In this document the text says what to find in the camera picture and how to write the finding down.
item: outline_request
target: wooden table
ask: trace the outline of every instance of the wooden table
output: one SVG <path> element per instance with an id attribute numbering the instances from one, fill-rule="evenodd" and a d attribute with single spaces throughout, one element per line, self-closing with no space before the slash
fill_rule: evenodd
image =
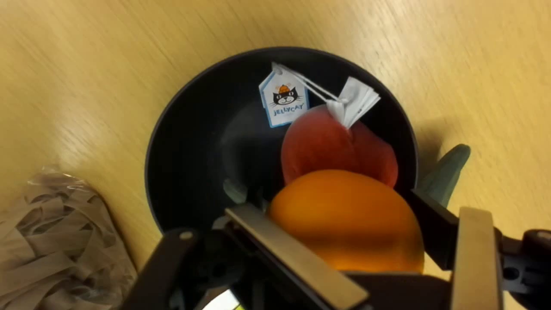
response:
<path id="1" fill-rule="evenodd" d="M 42 167 L 59 167 L 105 197 L 143 267 L 160 238 L 145 153 L 171 97 L 228 55 L 300 45 L 386 83 L 424 167 L 469 143 L 451 209 L 488 209 L 520 238 L 551 228 L 550 38 L 548 0 L 4 0 L 2 209 Z"/>

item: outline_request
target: logo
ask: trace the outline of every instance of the logo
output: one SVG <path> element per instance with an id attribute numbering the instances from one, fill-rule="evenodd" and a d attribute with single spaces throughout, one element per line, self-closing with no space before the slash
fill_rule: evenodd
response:
<path id="1" fill-rule="evenodd" d="M 298 100 L 296 88 L 290 88 L 286 85 L 281 85 L 277 88 L 277 93 L 274 93 L 274 104 L 276 105 L 291 105 L 296 100 Z"/>

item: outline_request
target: dark green object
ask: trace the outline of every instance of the dark green object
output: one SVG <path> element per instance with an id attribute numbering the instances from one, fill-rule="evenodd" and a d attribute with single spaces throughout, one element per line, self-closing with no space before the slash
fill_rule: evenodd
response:
<path id="1" fill-rule="evenodd" d="M 448 207 L 460 174 L 470 157 L 469 145 L 451 148 L 436 167 L 420 179 L 417 190 L 429 195 L 439 205 Z"/>

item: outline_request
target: paper label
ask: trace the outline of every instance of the paper label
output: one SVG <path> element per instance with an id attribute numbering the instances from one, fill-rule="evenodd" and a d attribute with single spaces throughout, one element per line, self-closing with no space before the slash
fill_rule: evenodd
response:
<path id="1" fill-rule="evenodd" d="M 338 102 L 327 102 L 327 109 L 346 129 L 362 119 L 377 102 L 379 93 L 355 78 L 348 78 Z"/>
<path id="2" fill-rule="evenodd" d="M 307 88 L 277 64 L 259 90 L 271 128 L 291 124 L 310 109 Z"/>

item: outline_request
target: black bowl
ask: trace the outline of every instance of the black bowl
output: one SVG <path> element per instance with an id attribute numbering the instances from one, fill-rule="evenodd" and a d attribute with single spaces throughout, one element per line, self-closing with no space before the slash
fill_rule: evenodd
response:
<path id="1" fill-rule="evenodd" d="M 362 119 L 393 145 L 396 190 L 417 181 L 417 150 L 410 121 L 391 91 L 372 74 L 341 57 L 308 48 L 262 48 L 226 59 L 190 81 L 169 104 L 153 131 L 147 159 L 147 193 L 162 231 L 209 229 L 233 202 L 224 179 L 272 200 L 283 188 L 279 150 L 288 126 L 271 129 L 259 85 L 281 62 L 331 93 L 346 78 L 370 85 L 381 102 Z"/>

